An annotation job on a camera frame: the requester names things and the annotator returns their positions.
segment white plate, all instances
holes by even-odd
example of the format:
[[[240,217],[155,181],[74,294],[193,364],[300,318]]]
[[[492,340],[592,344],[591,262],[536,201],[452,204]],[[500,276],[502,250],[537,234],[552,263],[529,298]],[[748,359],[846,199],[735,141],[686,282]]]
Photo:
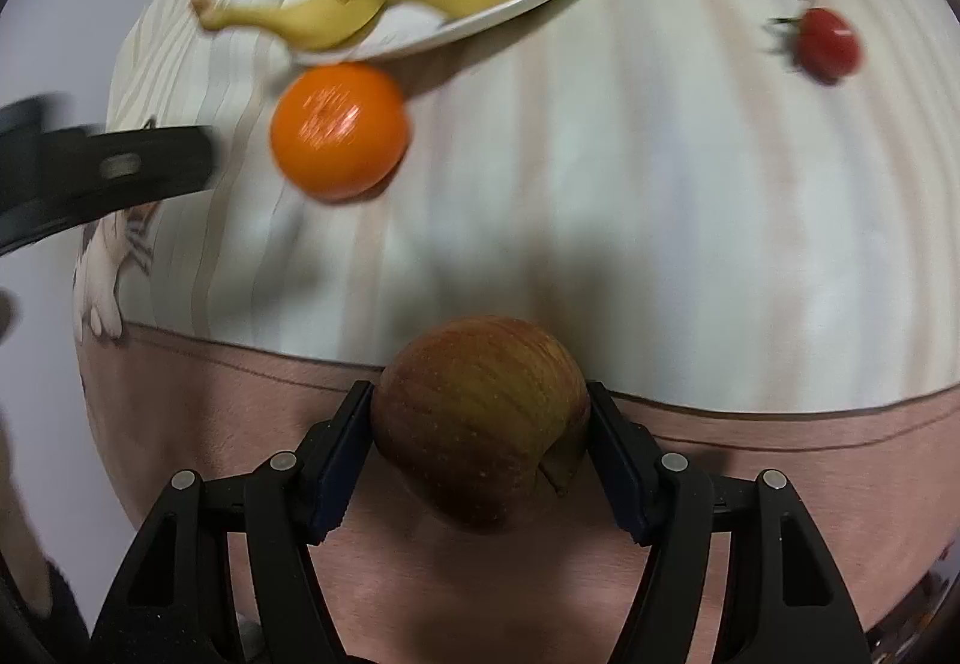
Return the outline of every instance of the white plate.
[[[285,0],[298,3],[301,0]],[[548,0],[507,0],[493,8],[465,16],[446,19],[438,10],[419,3],[391,5],[381,14],[376,27],[359,43],[324,52],[294,52],[294,61],[301,65],[327,65],[360,59],[391,59],[433,49],[450,41],[466,38],[482,29],[496,27],[508,19],[527,13]]]

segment round table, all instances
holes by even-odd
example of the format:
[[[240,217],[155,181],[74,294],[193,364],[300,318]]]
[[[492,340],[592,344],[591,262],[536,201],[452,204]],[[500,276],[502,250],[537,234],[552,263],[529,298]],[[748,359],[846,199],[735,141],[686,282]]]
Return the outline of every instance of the round table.
[[[837,86],[768,27],[806,0],[555,0],[384,63],[413,143],[347,205],[272,163],[284,46],[208,37],[188,1],[134,25],[109,128],[211,125],[222,174],[91,226],[75,286],[91,427],[134,523],[179,468],[248,471],[421,331],[502,313],[555,333],[665,446],[787,472],[866,626],[949,541],[960,28],[944,0],[816,0],[865,48]],[[584,466],[552,516],[476,538],[373,456],[314,562],[357,656],[603,661],[644,561],[605,504]],[[724,552],[691,662],[709,660]]]

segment silver screw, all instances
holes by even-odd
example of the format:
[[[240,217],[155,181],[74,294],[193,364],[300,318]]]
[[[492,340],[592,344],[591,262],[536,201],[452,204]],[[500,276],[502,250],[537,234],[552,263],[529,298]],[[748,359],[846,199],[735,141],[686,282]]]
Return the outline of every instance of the silver screw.
[[[277,470],[277,472],[285,472],[287,469],[293,469],[295,466],[296,456],[288,450],[277,453],[270,459],[270,468]]]
[[[767,469],[763,473],[763,481],[774,490],[781,490],[786,487],[786,475],[778,472],[776,469]]]
[[[686,467],[690,466],[689,461],[680,453],[666,453],[661,458],[661,464],[664,464],[664,469],[669,469],[671,472],[683,472]]]
[[[177,472],[174,475],[173,480],[170,480],[170,484],[173,485],[176,490],[185,491],[189,488],[193,481],[197,478],[194,472],[191,472],[189,469],[184,469],[182,472]]]

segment orange fruit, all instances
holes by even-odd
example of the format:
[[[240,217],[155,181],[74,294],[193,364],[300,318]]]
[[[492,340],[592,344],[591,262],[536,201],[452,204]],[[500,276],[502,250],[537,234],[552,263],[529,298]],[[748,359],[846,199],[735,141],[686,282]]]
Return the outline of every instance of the orange fruit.
[[[322,201],[354,198],[376,186],[409,142],[400,87],[359,63],[304,73],[283,93],[270,123],[280,171]]]

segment gray floor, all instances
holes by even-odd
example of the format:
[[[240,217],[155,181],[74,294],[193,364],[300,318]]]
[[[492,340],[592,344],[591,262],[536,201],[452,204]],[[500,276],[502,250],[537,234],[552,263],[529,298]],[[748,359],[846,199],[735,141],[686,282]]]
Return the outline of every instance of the gray floor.
[[[0,17],[0,104],[59,91],[72,99],[65,123],[102,122],[114,56],[149,2],[10,0]],[[89,621],[133,532],[85,418],[70,323],[77,244],[77,234],[61,234],[0,261],[0,286],[23,315],[0,349],[0,408],[30,514]]]

